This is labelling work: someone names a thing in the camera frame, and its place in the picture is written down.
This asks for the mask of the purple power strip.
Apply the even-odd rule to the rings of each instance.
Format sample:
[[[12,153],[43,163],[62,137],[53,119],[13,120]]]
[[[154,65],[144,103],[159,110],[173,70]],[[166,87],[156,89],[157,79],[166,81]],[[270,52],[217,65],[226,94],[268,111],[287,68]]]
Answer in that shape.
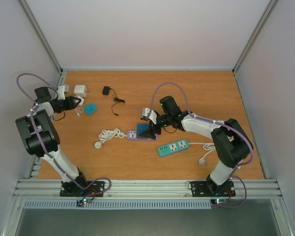
[[[136,141],[136,142],[149,142],[149,141],[154,142],[157,140],[157,136],[156,136],[155,140],[150,139],[150,138],[147,138],[147,139],[137,138],[137,131],[136,130],[128,130],[126,133],[126,138],[129,141]]]

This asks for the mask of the black power adapter with cable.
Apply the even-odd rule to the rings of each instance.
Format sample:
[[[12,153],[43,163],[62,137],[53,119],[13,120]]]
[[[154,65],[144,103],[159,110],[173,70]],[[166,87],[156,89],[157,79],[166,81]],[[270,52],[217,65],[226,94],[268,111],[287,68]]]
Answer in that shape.
[[[110,94],[110,91],[113,92],[112,98],[113,98],[113,102],[114,102],[114,104],[111,106],[111,111],[112,111],[112,113],[113,113],[115,116],[119,116],[119,114],[117,114],[117,113],[114,112],[114,106],[117,105],[117,104],[119,104],[119,103],[123,103],[123,104],[125,104],[125,100],[120,99],[120,98],[117,96],[115,90],[114,90],[113,88],[109,87],[109,86],[104,86],[104,87],[103,87],[102,94],[103,94],[104,96],[108,96],[108,95]]]

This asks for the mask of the light blue adapter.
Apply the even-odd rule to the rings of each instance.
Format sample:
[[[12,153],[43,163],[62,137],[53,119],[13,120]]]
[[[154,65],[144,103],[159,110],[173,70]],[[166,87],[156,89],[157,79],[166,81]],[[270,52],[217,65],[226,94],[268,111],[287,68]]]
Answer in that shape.
[[[87,115],[92,115],[94,112],[96,112],[97,106],[93,103],[89,103],[84,107],[84,113]]]

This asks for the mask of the blue cube socket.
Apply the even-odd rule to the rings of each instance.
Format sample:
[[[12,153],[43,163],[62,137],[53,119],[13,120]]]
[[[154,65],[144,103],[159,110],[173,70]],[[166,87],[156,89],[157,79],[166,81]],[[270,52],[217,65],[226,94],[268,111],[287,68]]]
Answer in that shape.
[[[139,136],[141,133],[149,130],[149,124],[147,123],[139,123],[137,124],[137,135]]]

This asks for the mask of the white tiger print plug adapter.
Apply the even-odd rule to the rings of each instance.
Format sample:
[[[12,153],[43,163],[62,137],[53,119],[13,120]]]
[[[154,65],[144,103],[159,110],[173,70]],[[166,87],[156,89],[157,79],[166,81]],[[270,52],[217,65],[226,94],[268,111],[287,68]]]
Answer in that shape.
[[[74,87],[74,94],[82,98],[85,98],[87,96],[87,92],[88,92],[88,89],[85,85],[76,85]]]

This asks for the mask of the teal power strip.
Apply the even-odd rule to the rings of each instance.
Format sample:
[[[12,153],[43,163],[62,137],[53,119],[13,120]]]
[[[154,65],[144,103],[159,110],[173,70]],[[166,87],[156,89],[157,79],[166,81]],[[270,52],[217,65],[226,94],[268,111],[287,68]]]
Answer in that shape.
[[[178,152],[189,149],[189,143],[186,139],[175,141],[157,148],[158,154],[161,158],[176,154]]]

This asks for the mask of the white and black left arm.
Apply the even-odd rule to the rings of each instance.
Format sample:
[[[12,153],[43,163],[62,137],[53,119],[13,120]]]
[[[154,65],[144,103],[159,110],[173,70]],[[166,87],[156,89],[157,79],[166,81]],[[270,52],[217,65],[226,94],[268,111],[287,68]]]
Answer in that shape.
[[[53,125],[55,113],[76,109],[81,99],[75,96],[53,99],[50,89],[35,89],[33,108],[26,116],[16,119],[15,123],[26,151],[48,162],[60,175],[60,195],[81,197],[88,193],[89,183],[82,171],[61,150],[60,137]]]

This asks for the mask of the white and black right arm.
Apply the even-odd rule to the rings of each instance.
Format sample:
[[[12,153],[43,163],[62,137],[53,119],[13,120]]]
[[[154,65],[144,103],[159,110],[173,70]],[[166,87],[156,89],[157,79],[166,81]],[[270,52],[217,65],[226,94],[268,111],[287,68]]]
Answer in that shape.
[[[152,108],[143,108],[141,119],[149,121],[149,129],[141,137],[156,139],[161,130],[172,126],[183,132],[192,132],[210,138],[215,146],[219,161],[206,178],[206,191],[209,195],[220,194],[233,173],[241,166],[249,154],[253,157],[253,145],[238,121],[230,118],[227,121],[212,120],[198,116],[189,109],[182,111],[172,96],[160,101],[163,114]]]

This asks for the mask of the white charger with cable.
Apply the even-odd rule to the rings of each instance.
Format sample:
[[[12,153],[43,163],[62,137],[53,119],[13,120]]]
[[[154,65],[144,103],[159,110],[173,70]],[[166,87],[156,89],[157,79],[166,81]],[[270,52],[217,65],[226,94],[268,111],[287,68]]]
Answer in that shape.
[[[81,100],[81,101],[79,101],[78,106],[75,108],[75,112],[76,112],[77,116],[80,116],[84,111],[84,108],[82,107],[82,105],[84,103],[84,99],[80,96],[76,96],[76,97]]]

